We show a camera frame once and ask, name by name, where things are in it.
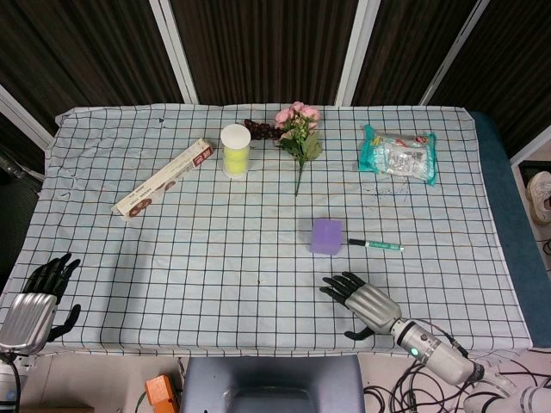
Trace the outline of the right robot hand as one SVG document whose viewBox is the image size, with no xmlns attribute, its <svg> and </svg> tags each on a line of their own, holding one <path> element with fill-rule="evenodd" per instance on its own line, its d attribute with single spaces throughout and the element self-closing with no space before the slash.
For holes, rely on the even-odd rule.
<svg viewBox="0 0 551 413">
<path fill-rule="evenodd" d="M 359 332 L 346 331 L 353 341 L 363 341 L 376 334 L 396 337 L 393 327 L 402 318 L 397 303 L 378 287 L 367 283 L 351 272 L 324 277 L 325 285 L 319 290 L 356 315 L 365 328 Z"/>
</svg>

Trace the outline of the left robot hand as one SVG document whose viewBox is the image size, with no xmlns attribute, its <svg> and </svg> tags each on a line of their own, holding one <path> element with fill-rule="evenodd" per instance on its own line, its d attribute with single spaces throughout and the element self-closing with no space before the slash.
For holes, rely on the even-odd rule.
<svg viewBox="0 0 551 413">
<path fill-rule="evenodd" d="M 38 267 L 12 301 L 1 328 L 3 354 L 38 354 L 49 342 L 70 332 L 76 325 L 81 305 L 71 308 L 65 322 L 53 324 L 58 305 L 73 272 L 80 265 L 67 253 Z"/>
</svg>

